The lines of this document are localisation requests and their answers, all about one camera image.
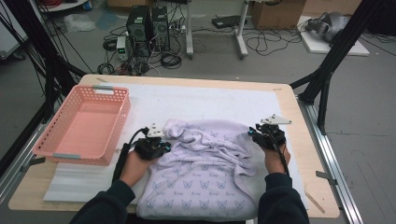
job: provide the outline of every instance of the concrete floor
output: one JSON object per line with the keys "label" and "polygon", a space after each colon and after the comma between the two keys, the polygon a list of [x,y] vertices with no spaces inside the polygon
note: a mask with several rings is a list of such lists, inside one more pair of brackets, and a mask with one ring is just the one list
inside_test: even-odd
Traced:
{"label": "concrete floor", "polygon": [[[103,10],[90,12],[73,9],[65,13],[86,13],[98,21]],[[103,37],[111,29],[122,26],[119,19],[109,30],[67,34],[70,42],[95,71],[104,61]],[[212,27],[205,19],[194,24]],[[255,35],[245,35],[245,39]],[[376,39],[370,42],[396,53],[396,43],[384,44]],[[235,39],[231,35],[194,33],[197,53],[189,60],[182,44],[182,65],[176,70],[158,68],[146,73],[148,77],[181,77],[248,82],[287,83],[315,71],[326,55],[308,53],[303,42],[289,44],[286,49],[269,56],[260,56],[249,49],[249,55],[240,60]],[[360,40],[370,51],[369,57],[347,56],[336,70],[330,88],[326,131],[332,148],[343,170],[344,177],[365,223],[396,222],[396,152],[393,149],[396,118],[396,64],[394,55]],[[268,42],[270,48],[281,48],[284,42]],[[75,66],[88,70],[70,47],[69,60]],[[28,60],[0,63],[0,157],[9,149],[18,134],[44,102],[34,69]],[[295,90],[300,93],[304,88]],[[47,220],[66,222],[73,213],[38,213],[10,211],[0,206],[2,223],[38,223]],[[312,219],[313,223],[343,223],[345,219]]]}

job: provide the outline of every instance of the desk leg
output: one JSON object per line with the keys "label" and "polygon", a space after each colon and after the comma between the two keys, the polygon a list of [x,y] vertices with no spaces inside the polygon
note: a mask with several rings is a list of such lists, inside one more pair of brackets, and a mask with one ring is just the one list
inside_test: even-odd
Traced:
{"label": "desk leg", "polygon": [[186,25],[186,51],[187,56],[192,59],[194,48],[192,46],[192,29],[191,29],[191,11],[190,11],[191,0],[187,1],[187,25]]}
{"label": "desk leg", "polygon": [[245,45],[244,37],[242,37],[242,33],[244,31],[245,19],[247,18],[248,13],[248,1],[245,0],[243,3],[242,12],[241,12],[241,21],[239,22],[239,27],[235,30],[236,40],[238,42],[239,48],[241,49],[241,59],[248,56],[247,46]]}

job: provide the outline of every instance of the black sweatshirt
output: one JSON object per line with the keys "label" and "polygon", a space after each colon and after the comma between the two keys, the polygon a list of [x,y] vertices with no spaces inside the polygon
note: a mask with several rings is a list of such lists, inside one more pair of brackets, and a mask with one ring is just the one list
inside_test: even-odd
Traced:
{"label": "black sweatshirt", "polygon": [[[259,223],[309,223],[300,194],[291,187],[291,178],[282,174],[265,177],[266,192],[260,198]],[[127,217],[125,207],[134,199],[134,192],[117,180],[107,190],[87,202],[70,223],[122,223]]]}

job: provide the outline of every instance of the white bracket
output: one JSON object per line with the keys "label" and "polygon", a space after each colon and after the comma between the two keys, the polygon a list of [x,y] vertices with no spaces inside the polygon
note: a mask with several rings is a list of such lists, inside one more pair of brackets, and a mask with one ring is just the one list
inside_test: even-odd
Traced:
{"label": "white bracket", "polygon": [[264,124],[270,124],[270,125],[277,125],[277,124],[291,124],[291,120],[289,119],[284,119],[280,116],[273,115],[271,117],[268,117],[266,119],[262,119],[262,123]]}
{"label": "white bracket", "polygon": [[165,134],[161,131],[155,123],[151,124],[151,128],[148,130],[148,137],[164,137]]}

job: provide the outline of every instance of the person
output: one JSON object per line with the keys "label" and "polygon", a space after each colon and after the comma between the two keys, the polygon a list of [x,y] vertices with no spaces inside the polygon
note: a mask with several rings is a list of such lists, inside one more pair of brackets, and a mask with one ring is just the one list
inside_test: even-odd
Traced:
{"label": "person", "polygon": [[[280,146],[289,164],[290,154],[286,145]],[[291,178],[277,152],[262,148],[265,152],[266,191],[260,198],[258,220],[265,223],[309,223],[308,215],[300,194],[291,186]],[[130,152],[120,179],[107,191],[99,192],[87,202],[73,217],[70,223],[125,223],[126,206],[134,199],[131,187],[136,184],[155,161],[144,161],[136,152]]]}

